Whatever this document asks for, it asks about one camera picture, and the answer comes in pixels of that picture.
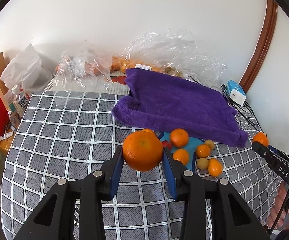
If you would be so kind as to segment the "right hand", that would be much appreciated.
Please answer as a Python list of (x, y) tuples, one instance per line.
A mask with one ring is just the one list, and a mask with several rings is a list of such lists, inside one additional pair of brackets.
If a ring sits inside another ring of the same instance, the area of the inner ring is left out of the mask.
[[(270, 215), (267, 220), (267, 225), (269, 228), (273, 226), (273, 223), (282, 207), (283, 201), (285, 200), (285, 197), (287, 195), (287, 190), (285, 188), (285, 182), (282, 181), (278, 188), (278, 194), (275, 197), (274, 205), (272, 206), (270, 210)], [(282, 213), (280, 215), (280, 218), (277, 221), (275, 229), (281, 228), (283, 229), (289, 229), (289, 208), (288, 212), (285, 211), (285, 209), (282, 210)]]

